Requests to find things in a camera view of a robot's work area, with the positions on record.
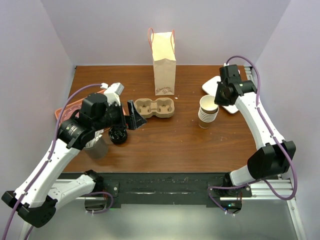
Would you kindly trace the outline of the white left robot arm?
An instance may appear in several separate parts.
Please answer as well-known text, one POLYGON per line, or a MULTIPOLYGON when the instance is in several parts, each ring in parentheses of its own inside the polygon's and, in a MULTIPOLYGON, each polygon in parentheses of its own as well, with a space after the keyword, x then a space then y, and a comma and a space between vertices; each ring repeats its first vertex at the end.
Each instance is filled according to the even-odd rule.
POLYGON ((69 119, 57 120, 53 140, 42 160, 16 190, 6 191, 1 197, 12 208, 12 214, 18 214, 35 228, 44 226, 59 208, 74 199, 103 194, 104 179, 93 170, 62 187, 52 187, 87 143, 97 142, 99 132, 104 129, 124 133, 119 140, 123 142, 128 130, 136 130, 147 122, 131 100, 127 102, 129 114, 124 115, 120 101, 124 86, 121 83, 100 83, 98 86, 104 89, 103 93, 89 94, 69 119))

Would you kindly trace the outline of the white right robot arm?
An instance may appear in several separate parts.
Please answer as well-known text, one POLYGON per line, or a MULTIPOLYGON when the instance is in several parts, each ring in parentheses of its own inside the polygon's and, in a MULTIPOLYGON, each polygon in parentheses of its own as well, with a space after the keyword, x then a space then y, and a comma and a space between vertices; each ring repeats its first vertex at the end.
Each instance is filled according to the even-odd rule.
POLYGON ((286 173, 296 152, 293 141, 286 141, 273 125, 260 102, 258 90, 251 80, 241 79, 237 65, 225 65, 219 69, 215 104, 236 106, 244 117, 255 142, 256 152, 247 164, 228 174, 223 192, 235 196, 241 185, 286 173))

